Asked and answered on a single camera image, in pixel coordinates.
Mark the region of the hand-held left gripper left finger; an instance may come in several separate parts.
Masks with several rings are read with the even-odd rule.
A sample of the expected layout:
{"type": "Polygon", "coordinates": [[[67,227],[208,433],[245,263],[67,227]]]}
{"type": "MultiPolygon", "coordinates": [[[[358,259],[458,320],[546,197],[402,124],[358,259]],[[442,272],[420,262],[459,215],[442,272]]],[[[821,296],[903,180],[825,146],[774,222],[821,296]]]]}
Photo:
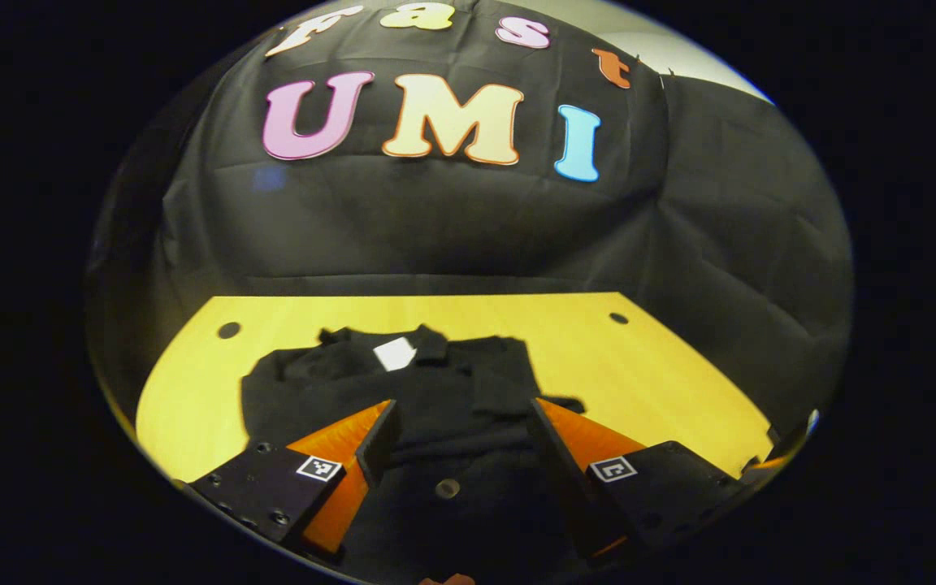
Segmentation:
{"type": "Polygon", "coordinates": [[[400,433],[397,401],[383,400],[286,445],[253,442],[184,491],[279,547],[338,558],[400,433]]]}

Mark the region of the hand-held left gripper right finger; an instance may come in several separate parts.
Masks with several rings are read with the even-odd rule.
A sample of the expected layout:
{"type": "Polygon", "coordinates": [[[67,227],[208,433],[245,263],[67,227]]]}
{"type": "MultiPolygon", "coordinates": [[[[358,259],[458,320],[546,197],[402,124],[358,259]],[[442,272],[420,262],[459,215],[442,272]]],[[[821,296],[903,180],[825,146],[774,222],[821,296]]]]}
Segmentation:
{"type": "Polygon", "coordinates": [[[527,423],[577,553],[609,563],[686,540],[749,485],[673,440],[652,447],[549,400],[527,423]]]}

